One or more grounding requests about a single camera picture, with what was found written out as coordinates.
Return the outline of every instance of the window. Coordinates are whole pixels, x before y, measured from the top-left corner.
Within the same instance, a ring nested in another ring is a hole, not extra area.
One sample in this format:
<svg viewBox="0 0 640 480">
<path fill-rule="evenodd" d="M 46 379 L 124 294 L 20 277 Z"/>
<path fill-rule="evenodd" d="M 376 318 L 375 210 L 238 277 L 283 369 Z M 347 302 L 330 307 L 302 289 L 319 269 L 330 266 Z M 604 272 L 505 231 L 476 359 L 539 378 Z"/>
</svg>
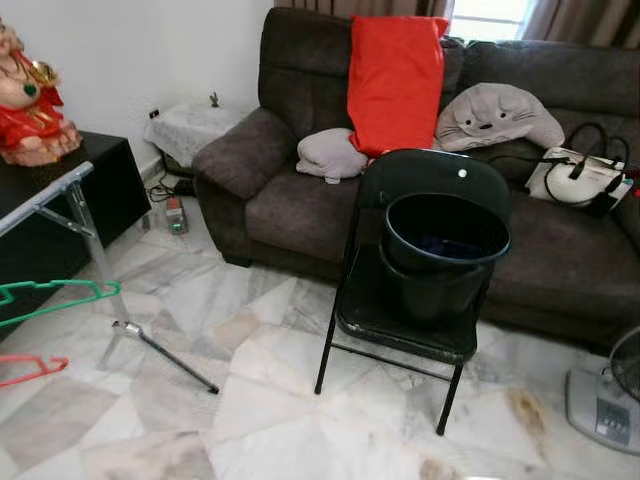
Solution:
<svg viewBox="0 0 640 480">
<path fill-rule="evenodd" d="M 536 0 L 456 0 L 449 36 L 469 40 L 518 40 Z"/>
</svg>

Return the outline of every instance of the statue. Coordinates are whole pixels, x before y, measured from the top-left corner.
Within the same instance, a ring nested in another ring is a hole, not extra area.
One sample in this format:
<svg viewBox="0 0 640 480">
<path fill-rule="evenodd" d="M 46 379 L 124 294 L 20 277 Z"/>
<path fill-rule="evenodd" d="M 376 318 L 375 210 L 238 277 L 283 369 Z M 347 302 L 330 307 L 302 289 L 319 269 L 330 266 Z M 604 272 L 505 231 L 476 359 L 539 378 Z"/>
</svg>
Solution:
<svg viewBox="0 0 640 480">
<path fill-rule="evenodd" d="M 15 31 L 0 19 L 0 155 L 9 164 L 54 163 L 80 146 L 73 123 L 53 107 L 62 106 L 56 73 L 24 56 Z"/>
</svg>

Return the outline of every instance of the sofa armrest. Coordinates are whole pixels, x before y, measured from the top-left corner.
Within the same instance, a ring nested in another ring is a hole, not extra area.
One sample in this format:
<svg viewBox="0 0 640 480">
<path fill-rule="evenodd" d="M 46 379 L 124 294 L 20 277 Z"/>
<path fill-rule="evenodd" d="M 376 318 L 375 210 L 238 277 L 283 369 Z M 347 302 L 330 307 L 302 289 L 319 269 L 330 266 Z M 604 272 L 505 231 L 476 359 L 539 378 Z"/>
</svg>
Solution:
<svg viewBox="0 0 640 480">
<path fill-rule="evenodd" d="M 640 200 L 626 195 L 612 213 L 640 254 Z"/>
<path fill-rule="evenodd" d="M 274 113 L 258 108 L 200 150 L 193 170 L 198 178 L 248 200 L 276 174 L 295 146 L 289 127 Z"/>
</svg>

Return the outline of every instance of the black folding chair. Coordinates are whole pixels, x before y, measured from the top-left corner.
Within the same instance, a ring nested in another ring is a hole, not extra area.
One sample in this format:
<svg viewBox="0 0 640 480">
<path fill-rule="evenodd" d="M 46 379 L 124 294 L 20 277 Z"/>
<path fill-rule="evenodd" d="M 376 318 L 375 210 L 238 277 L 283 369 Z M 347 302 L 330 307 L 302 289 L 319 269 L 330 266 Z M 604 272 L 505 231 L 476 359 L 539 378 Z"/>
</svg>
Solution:
<svg viewBox="0 0 640 480">
<path fill-rule="evenodd" d="M 380 218 L 395 198 L 428 192 L 455 195 L 494 213 L 505 223 L 511 203 L 507 183 L 493 167 L 469 157 L 430 150 L 396 150 L 380 157 L 362 178 L 344 252 L 343 274 L 336 294 L 322 354 L 315 393 L 322 391 L 331 347 L 380 360 L 450 383 L 436 432 L 443 435 L 464 364 L 477 348 L 476 322 L 493 270 L 485 265 L 485 281 L 472 307 L 445 328 L 425 330 L 398 321 L 402 310 L 385 302 L 379 232 L 372 234 L 370 219 Z M 333 343 L 336 323 L 348 335 L 453 365 L 451 378 L 421 370 L 379 355 Z"/>
</svg>

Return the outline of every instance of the electric fan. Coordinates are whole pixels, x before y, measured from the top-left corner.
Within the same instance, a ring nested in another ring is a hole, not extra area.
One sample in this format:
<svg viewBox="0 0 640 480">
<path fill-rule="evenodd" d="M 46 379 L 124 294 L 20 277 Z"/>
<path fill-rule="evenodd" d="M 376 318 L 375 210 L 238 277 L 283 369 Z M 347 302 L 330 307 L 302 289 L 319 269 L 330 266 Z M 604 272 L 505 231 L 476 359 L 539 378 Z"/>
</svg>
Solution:
<svg viewBox="0 0 640 480">
<path fill-rule="evenodd" d="M 590 438 L 640 455 L 640 328 L 624 336 L 599 374 L 567 375 L 569 423 Z"/>
</svg>

